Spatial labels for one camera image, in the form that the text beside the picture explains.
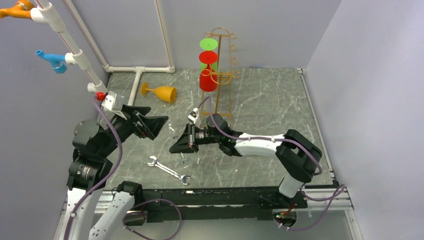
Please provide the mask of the clear wine glass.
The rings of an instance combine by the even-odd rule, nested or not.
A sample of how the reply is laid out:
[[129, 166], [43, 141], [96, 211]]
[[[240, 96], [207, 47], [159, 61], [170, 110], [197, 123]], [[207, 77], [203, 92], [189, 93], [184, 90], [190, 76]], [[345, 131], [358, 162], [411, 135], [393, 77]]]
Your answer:
[[187, 155], [188, 155], [188, 153], [171, 153], [171, 154], [173, 154], [173, 155], [178, 155], [179, 156], [179, 159], [178, 159], [178, 161], [177, 161], [177, 163], [176, 163], [176, 165], [175, 165], [175, 167], [177, 168], [177, 169], [183, 169], [183, 168], [187, 168], [187, 167], [189, 167], [191, 164], [192, 164], [192, 159], [191, 158], [189, 158]]

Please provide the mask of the orange plastic wine glass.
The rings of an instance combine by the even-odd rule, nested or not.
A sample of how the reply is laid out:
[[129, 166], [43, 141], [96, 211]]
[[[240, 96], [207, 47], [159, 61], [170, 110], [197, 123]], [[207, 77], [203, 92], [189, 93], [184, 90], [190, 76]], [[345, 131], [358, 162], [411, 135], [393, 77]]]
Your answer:
[[142, 96], [145, 96], [147, 93], [151, 92], [156, 95], [156, 97], [167, 103], [174, 103], [177, 96], [177, 89], [172, 86], [160, 86], [155, 89], [149, 88], [147, 82], [143, 82], [140, 88]]

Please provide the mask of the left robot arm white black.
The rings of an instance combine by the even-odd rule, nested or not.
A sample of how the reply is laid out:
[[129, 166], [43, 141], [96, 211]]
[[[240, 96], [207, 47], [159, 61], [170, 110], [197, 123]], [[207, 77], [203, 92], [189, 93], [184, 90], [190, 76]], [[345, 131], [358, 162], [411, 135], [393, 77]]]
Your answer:
[[137, 210], [144, 203], [143, 187], [123, 181], [117, 189], [114, 204], [95, 225], [92, 224], [98, 200], [106, 181], [116, 171], [123, 157], [123, 142], [135, 135], [154, 140], [168, 121], [168, 116], [148, 116], [148, 106], [123, 105], [123, 116], [108, 118], [102, 111], [107, 128], [97, 120], [87, 119], [74, 129], [72, 164], [67, 179], [67, 220], [63, 223], [61, 240], [108, 240], [129, 209]]

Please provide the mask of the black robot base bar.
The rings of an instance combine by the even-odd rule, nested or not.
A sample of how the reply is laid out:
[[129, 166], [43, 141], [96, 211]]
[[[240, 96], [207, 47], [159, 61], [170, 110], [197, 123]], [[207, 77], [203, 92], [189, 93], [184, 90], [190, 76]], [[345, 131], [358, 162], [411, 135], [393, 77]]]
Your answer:
[[276, 186], [217, 188], [127, 187], [135, 193], [133, 212], [146, 213], [147, 223], [182, 220], [271, 220], [271, 212], [306, 209], [301, 193], [283, 196]]

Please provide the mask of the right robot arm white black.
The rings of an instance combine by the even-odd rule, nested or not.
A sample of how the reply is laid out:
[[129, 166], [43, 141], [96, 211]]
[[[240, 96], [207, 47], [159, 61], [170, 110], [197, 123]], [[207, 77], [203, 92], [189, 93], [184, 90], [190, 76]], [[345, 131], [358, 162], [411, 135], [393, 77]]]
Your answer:
[[322, 173], [319, 164], [322, 151], [295, 129], [279, 135], [252, 135], [230, 128], [218, 113], [207, 117], [206, 127], [188, 123], [183, 134], [170, 148], [171, 154], [191, 154], [201, 145], [218, 144], [227, 156], [275, 157], [287, 174], [278, 186], [276, 203], [287, 208], [295, 201], [295, 195], [314, 176]]

